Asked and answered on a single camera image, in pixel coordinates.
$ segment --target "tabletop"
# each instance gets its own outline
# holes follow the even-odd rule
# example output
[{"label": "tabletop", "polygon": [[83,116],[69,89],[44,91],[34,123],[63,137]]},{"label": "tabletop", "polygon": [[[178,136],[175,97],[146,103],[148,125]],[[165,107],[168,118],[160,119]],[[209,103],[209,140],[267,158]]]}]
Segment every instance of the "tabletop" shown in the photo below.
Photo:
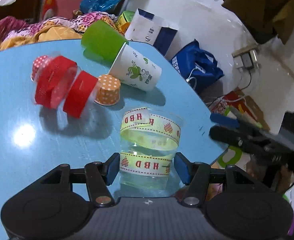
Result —
[{"label": "tabletop", "polygon": [[[191,162],[213,163],[225,145],[212,141],[210,112],[198,95],[151,45],[130,42],[130,46],[162,68],[156,88],[144,92],[122,85],[121,99],[114,106],[90,107],[88,119],[67,117],[61,108],[34,105],[35,85],[30,75],[33,60],[59,52],[77,62],[94,76],[108,73],[109,67],[90,59],[80,40],[50,41],[0,52],[0,209],[11,196],[61,163],[82,168],[92,161],[106,161],[120,150],[119,129],[125,109],[150,107],[168,111],[184,119],[181,151]],[[112,195],[160,197],[173,194],[181,186],[174,169],[166,190],[141,190],[119,183],[119,174],[109,186]],[[85,185],[74,185],[85,199]],[[6,239],[0,222],[0,239]]]}]

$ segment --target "green cup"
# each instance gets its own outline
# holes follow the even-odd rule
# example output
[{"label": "green cup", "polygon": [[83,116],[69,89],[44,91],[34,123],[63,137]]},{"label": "green cup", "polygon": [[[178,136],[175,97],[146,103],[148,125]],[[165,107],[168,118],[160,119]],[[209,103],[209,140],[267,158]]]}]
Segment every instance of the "green cup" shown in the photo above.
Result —
[{"label": "green cup", "polygon": [[90,25],[81,39],[81,44],[90,52],[112,63],[124,43],[128,41],[102,20]]}]

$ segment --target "blue tote bag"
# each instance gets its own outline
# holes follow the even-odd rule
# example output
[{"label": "blue tote bag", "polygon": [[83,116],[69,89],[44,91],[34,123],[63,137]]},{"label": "blue tote bag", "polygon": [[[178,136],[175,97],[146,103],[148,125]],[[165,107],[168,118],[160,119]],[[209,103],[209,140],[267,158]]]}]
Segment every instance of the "blue tote bag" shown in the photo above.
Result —
[{"label": "blue tote bag", "polygon": [[194,84],[194,90],[198,93],[224,76],[223,71],[217,67],[214,55],[200,49],[196,40],[183,47],[171,63],[188,83],[190,81]]}]

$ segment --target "polka dot pattern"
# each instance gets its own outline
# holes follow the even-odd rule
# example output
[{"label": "polka dot pattern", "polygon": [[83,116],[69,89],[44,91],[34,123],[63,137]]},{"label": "polka dot pattern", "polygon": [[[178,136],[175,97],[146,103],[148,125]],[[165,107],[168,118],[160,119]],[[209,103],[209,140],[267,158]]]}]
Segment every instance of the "polka dot pattern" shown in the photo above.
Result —
[{"label": "polka dot pattern", "polygon": [[119,101],[120,81],[111,75],[101,75],[98,80],[102,86],[97,93],[95,102],[104,106],[116,104]]},{"label": "polka dot pattern", "polygon": [[39,67],[44,63],[45,59],[48,58],[47,55],[40,56],[34,60],[32,63],[32,70],[31,70],[31,80],[34,81],[37,71]]}]

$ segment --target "maroon cloth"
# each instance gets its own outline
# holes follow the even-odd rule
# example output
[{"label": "maroon cloth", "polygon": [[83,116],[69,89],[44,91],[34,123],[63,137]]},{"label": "maroon cloth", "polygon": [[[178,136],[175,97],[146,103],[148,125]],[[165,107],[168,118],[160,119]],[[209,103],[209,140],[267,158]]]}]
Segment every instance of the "maroon cloth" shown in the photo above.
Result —
[{"label": "maroon cloth", "polygon": [[22,27],[28,26],[23,20],[17,20],[15,17],[7,16],[0,20],[0,42],[2,42],[11,31],[18,31]]}]

